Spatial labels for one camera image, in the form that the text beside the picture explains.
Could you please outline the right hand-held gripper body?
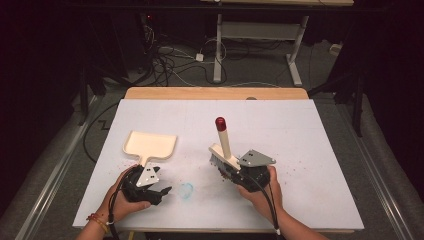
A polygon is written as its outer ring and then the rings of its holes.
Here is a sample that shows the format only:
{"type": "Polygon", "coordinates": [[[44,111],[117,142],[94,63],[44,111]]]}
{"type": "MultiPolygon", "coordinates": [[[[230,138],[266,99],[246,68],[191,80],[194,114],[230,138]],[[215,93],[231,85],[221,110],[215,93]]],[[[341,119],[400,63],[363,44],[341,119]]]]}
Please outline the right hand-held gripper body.
{"type": "Polygon", "coordinates": [[[256,150],[249,150],[238,158],[238,164],[241,167],[237,170],[240,182],[235,184],[241,185],[250,193],[260,191],[270,182],[268,166],[275,163],[275,159],[256,150]]]}

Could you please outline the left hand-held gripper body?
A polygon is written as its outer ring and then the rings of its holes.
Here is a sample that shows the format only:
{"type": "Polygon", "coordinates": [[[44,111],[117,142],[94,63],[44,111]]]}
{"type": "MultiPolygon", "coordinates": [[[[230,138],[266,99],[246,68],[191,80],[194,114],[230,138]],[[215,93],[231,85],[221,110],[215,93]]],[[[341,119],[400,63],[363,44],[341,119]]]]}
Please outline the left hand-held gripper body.
{"type": "Polygon", "coordinates": [[[147,201],[158,205],[163,196],[160,196],[160,191],[150,190],[158,181],[153,167],[137,165],[123,177],[122,192],[129,202],[147,201]]]}

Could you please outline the cream plastic dustpan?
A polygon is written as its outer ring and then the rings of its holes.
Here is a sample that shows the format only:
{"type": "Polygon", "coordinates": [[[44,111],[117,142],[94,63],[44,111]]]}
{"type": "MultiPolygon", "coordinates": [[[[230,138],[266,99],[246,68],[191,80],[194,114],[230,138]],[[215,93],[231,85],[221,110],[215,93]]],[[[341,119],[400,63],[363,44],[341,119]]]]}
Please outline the cream plastic dustpan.
{"type": "Polygon", "coordinates": [[[131,131],[123,151],[138,157],[138,162],[145,167],[151,160],[166,160],[173,154],[177,142],[176,135],[163,135],[131,131]]]}

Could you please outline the cream brush with red tip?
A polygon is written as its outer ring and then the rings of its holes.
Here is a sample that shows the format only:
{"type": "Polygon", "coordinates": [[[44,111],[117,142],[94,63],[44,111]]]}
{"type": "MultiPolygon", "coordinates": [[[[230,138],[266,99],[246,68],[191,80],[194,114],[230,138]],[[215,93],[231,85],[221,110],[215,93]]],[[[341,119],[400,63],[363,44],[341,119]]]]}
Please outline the cream brush with red tip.
{"type": "Polygon", "coordinates": [[[240,170],[241,167],[238,164],[238,159],[231,153],[225,119],[223,117],[217,117],[215,120],[215,125],[218,131],[220,143],[212,144],[209,147],[209,151],[215,158],[220,160],[222,163],[226,163],[232,168],[240,170]]]}

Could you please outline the person's right hand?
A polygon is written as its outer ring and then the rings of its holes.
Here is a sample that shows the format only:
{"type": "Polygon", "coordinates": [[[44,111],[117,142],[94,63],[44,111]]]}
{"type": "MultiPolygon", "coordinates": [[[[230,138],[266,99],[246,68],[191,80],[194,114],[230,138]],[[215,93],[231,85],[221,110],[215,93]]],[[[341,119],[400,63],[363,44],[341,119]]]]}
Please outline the person's right hand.
{"type": "Polygon", "coordinates": [[[256,211],[265,217],[269,222],[273,223],[275,210],[277,207],[283,208],[283,196],[280,183],[277,179],[277,171],[274,166],[269,166],[270,173],[269,185],[265,187],[265,192],[248,192],[245,188],[237,185],[240,195],[250,201],[256,211]]]}

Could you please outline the person's left hand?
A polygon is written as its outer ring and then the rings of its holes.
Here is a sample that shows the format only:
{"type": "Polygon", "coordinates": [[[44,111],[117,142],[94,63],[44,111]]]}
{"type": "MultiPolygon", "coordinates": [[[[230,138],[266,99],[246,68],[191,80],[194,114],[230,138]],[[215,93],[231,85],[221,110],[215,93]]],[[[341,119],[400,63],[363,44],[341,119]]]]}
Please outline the person's left hand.
{"type": "Polygon", "coordinates": [[[114,202],[114,206],[112,210],[115,222],[119,222],[123,220],[127,215],[145,210],[151,206],[151,203],[147,201],[128,202],[125,196],[123,195],[123,193],[118,189],[121,179],[131,169],[132,167],[129,167],[126,170],[124,170],[119,175],[116,182],[108,189],[101,206],[97,210],[97,213],[104,220],[108,219],[109,207],[110,207],[109,202],[111,201],[112,198],[115,198],[115,202],[114,202]]]}

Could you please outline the white table cover board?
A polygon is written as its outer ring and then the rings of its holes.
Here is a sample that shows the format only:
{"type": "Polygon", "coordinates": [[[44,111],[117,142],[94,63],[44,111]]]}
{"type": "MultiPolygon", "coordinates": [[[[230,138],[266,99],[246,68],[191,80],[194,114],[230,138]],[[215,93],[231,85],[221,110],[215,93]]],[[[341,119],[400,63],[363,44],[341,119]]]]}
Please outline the white table cover board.
{"type": "Polygon", "coordinates": [[[117,223],[121,230],[271,232],[235,183],[275,167],[284,209],[319,231],[364,227],[311,100],[130,100],[119,103],[73,225],[83,227],[136,160],[148,162],[162,201],[117,223]]]}

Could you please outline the wooden table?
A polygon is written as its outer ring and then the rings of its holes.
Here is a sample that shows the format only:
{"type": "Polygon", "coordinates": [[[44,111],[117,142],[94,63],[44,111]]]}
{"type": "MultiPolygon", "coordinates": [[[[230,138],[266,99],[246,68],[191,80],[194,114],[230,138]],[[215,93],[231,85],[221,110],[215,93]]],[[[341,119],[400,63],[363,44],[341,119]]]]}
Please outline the wooden table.
{"type": "Polygon", "coordinates": [[[301,88],[131,87],[125,99],[155,100],[307,100],[301,88]]]}

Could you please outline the dark metal stand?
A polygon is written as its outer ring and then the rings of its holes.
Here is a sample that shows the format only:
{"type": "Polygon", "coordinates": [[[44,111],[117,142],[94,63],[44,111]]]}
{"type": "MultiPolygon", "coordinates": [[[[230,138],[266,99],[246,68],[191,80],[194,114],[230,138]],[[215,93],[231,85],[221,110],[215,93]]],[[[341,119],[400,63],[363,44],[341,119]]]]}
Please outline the dark metal stand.
{"type": "Polygon", "coordinates": [[[361,115],[364,93],[363,72],[359,67],[354,67],[346,73],[336,77],[329,77],[327,81],[307,91],[312,97],[321,92],[333,92],[337,104],[352,104],[351,124],[358,137],[362,137],[361,115]]]}

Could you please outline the grey metal floor rail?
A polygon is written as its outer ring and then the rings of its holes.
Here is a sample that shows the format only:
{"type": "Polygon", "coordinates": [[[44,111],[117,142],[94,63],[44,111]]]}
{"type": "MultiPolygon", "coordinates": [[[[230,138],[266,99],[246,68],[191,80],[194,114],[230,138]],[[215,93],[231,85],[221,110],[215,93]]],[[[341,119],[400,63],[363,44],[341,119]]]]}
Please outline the grey metal floor rail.
{"type": "Polygon", "coordinates": [[[398,240],[424,238],[424,204],[397,161],[367,97],[362,103],[360,132],[349,130],[362,155],[365,172],[398,240]]]}
{"type": "Polygon", "coordinates": [[[52,173],[47,179],[46,184],[15,237],[15,240],[33,240],[73,161],[75,149],[87,132],[88,126],[94,119],[94,115],[101,105],[102,100],[103,98],[101,96],[92,97],[85,120],[78,126],[77,131],[73,134],[69,146],[52,170],[52,173]]]}

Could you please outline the white metal desk frame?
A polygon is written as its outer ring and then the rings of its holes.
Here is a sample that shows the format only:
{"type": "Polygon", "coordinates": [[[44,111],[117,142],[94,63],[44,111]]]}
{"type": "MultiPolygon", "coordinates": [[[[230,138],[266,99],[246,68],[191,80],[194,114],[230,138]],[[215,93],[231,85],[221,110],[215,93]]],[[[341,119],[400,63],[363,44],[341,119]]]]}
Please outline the white metal desk frame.
{"type": "Polygon", "coordinates": [[[221,14],[217,16],[216,49],[214,57],[213,82],[222,82],[222,60],[226,47],[222,39],[254,39],[254,40],[289,40],[293,41],[293,50],[286,55],[286,62],[296,87],[303,85],[296,66],[296,58],[307,28],[309,17],[303,16],[299,23],[260,23],[224,21],[221,14]]]}

